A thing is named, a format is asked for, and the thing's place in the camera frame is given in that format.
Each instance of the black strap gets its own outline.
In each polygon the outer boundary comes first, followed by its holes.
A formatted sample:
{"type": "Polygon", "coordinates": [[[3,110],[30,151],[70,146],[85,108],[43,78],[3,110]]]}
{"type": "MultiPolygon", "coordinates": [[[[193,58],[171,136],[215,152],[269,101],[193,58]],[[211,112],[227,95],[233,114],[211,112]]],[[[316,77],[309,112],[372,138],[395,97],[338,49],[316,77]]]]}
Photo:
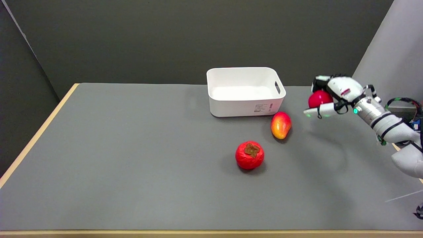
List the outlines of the black strap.
{"type": "Polygon", "coordinates": [[[420,146],[418,146],[416,143],[411,143],[414,147],[416,147],[420,152],[422,152],[423,153],[423,149],[422,148],[420,148],[420,146]]]}
{"type": "Polygon", "coordinates": [[[382,119],[384,119],[385,117],[392,115],[392,113],[388,112],[386,114],[383,114],[382,116],[380,116],[378,119],[374,120],[371,124],[370,127],[373,129],[373,127],[382,119]]]}
{"type": "Polygon", "coordinates": [[[322,119],[320,115],[320,106],[317,108],[317,118],[322,119]]]}
{"type": "Polygon", "coordinates": [[[388,127],[388,129],[386,129],[381,135],[380,137],[382,137],[382,139],[385,137],[386,133],[388,133],[390,130],[392,130],[394,127],[399,126],[400,124],[402,124],[402,120],[393,124],[392,126],[388,127]]]}

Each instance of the table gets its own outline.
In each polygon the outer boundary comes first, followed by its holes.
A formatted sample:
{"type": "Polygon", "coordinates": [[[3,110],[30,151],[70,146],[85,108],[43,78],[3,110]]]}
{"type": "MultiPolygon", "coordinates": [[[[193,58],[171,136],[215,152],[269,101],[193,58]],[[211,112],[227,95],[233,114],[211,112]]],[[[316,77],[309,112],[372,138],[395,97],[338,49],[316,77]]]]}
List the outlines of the table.
{"type": "Polygon", "coordinates": [[[310,89],[286,91],[278,141],[271,116],[213,117],[204,85],[74,85],[0,179],[0,235],[421,237],[423,185],[395,148],[357,116],[303,116],[310,89]],[[266,153],[252,171],[234,160],[246,140],[266,153]]]}

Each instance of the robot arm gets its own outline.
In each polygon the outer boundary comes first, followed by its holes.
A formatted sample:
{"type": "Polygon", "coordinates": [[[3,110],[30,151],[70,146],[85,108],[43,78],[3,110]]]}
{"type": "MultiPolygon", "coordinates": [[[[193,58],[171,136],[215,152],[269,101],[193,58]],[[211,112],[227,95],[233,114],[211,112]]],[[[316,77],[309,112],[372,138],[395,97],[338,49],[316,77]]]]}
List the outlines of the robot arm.
{"type": "Polygon", "coordinates": [[[362,87],[357,81],[345,76],[317,76],[313,80],[311,91],[317,90],[328,92],[338,102],[306,109],[304,110],[306,116],[317,116],[321,119],[343,114],[339,112],[340,109],[352,107],[354,114],[357,114],[376,132],[382,144],[412,141],[391,158],[395,166],[403,173],[411,177],[423,178],[422,134],[415,132],[403,123],[402,119],[383,108],[380,105],[381,99],[372,85],[362,87]],[[366,89],[371,90],[371,96],[365,94],[366,89]]]}

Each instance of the red apple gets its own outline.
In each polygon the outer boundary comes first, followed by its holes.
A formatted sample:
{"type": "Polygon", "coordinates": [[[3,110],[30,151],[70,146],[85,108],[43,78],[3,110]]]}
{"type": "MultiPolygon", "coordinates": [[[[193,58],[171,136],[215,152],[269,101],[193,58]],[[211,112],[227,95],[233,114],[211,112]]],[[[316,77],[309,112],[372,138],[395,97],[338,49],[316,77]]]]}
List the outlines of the red apple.
{"type": "Polygon", "coordinates": [[[255,141],[246,141],[238,146],[235,152],[238,166],[243,169],[254,169],[261,165],[264,160],[264,150],[255,141]]]}
{"type": "Polygon", "coordinates": [[[308,107],[316,108],[324,103],[333,102],[332,96],[323,90],[317,90],[308,98],[308,107]]]}

